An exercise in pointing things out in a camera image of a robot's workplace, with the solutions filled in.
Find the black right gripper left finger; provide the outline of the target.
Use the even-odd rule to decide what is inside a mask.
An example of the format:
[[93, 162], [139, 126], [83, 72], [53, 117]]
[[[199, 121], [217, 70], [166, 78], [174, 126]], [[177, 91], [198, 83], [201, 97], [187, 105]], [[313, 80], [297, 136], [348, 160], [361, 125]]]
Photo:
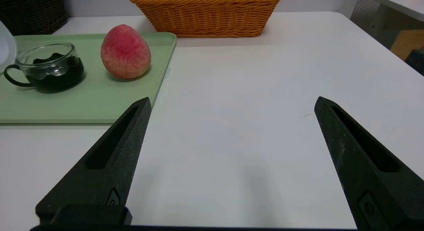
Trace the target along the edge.
[[126, 207], [151, 114], [134, 102], [36, 205], [41, 225], [130, 225]]

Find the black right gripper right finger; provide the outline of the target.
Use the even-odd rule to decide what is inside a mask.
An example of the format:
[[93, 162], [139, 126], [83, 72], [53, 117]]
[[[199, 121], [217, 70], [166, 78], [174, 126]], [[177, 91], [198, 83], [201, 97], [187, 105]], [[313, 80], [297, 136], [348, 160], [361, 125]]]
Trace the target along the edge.
[[335, 102], [314, 112], [358, 230], [423, 230], [423, 180]]

